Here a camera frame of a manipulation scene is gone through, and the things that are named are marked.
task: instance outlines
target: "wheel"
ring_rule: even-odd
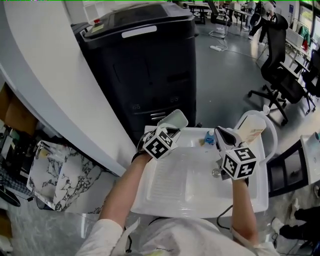
[[[288,123],[288,121],[286,119],[283,119],[282,122],[281,122],[281,125],[285,126],[287,123]]]

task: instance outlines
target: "black office chair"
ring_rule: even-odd
[[[270,100],[269,107],[273,104],[280,110],[283,115],[281,125],[284,126],[288,122],[288,118],[283,110],[286,106],[286,99],[295,104],[300,101],[305,92],[303,87],[298,83],[299,76],[294,73],[284,61],[286,59],[286,29],[288,22],[278,13],[275,13],[271,21],[267,24],[267,38],[269,57],[261,67],[262,77],[271,83],[271,89],[265,84],[262,89],[267,93],[251,90],[248,96],[252,94]]]
[[[301,69],[303,70],[302,78],[305,83],[305,95],[306,102],[308,103],[308,110],[306,112],[306,115],[310,112],[310,102],[313,105],[312,111],[314,112],[316,110],[316,105],[310,95],[320,97],[320,81],[317,79],[316,84],[314,85],[314,80],[319,77],[320,74],[320,52],[319,50],[313,49],[311,52],[311,60],[308,65],[308,68],[305,67],[302,63],[300,63],[298,60],[295,60],[295,63],[297,64],[296,69],[294,72],[299,73]]]
[[[227,17],[225,16],[224,19],[219,19],[219,12],[214,4],[213,1],[208,1],[208,4],[209,4],[209,7],[212,11],[211,13],[211,23],[213,24],[218,24],[218,25],[222,25],[222,26],[225,26],[225,30],[224,30],[224,33],[221,33],[219,31],[215,31],[215,30],[212,30],[209,32],[209,35],[212,36],[212,37],[218,37],[218,38],[225,38],[227,33],[228,33],[228,27],[230,27],[232,25],[232,22],[227,20]]]

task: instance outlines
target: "concrete floor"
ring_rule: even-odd
[[[244,112],[252,109],[262,110],[264,101],[256,95],[248,99],[247,93],[250,90],[261,90],[266,84],[259,66],[268,57],[268,51],[256,64],[255,61],[263,50],[263,47],[257,44],[258,34],[253,41],[250,41],[244,36],[231,34],[238,33],[233,26],[231,33],[223,42],[208,36],[212,27],[210,23],[199,25],[200,35],[196,38],[197,121],[202,122],[203,127],[207,128],[218,125],[234,127]],[[228,50],[218,52],[210,49],[211,45],[219,45],[219,42],[226,44]],[[274,120],[279,139],[278,154],[299,140],[300,135],[319,132],[320,104],[315,102],[317,110],[307,116],[305,116],[307,110],[305,99],[295,105],[288,104],[285,112],[289,122],[285,127],[277,125],[282,120],[279,111],[272,111],[270,117]],[[266,154],[272,146],[268,140],[269,135],[268,131],[264,131],[262,136]],[[288,211],[294,197],[299,198],[303,208],[319,203],[309,186],[271,198],[269,209],[256,214],[261,241],[271,239],[273,232],[270,223],[274,216],[288,222]],[[20,208],[10,207],[9,209],[16,256],[74,255],[98,219],[94,214],[39,210],[34,201],[21,201]],[[141,217],[141,225],[131,235],[133,248],[136,248],[141,232],[153,218],[132,213],[126,225],[129,226],[139,217]],[[222,218],[221,224],[230,225],[230,218]],[[281,253],[287,253],[296,243],[295,240],[290,241],[282,237],[277,241],[277,250]],[[290,253],[295,253],[297,249],[298,245]]]

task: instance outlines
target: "small blue item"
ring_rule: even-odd
[[[215,136],[214,136],[215,131],[213,129],[208,130],[205,134],[204,137],[204,143],[208,143],[210,145],[215,144]]]

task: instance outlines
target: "white tray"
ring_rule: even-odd
[[[146,126],[145,132],[155,126]],[[143,172],[131,211],[162,217],[214,218],[232,205],[232,181],[212,176],[220,158],[216,149],[201,147],[199,139],[209,128],[184,128],[178,148],[159,161],[151,160]],[[258,159],[265,158],[259,136],[250,144]],[[249,193],[254,212],[268,208],[267,167],[257,164],[249,178]]]

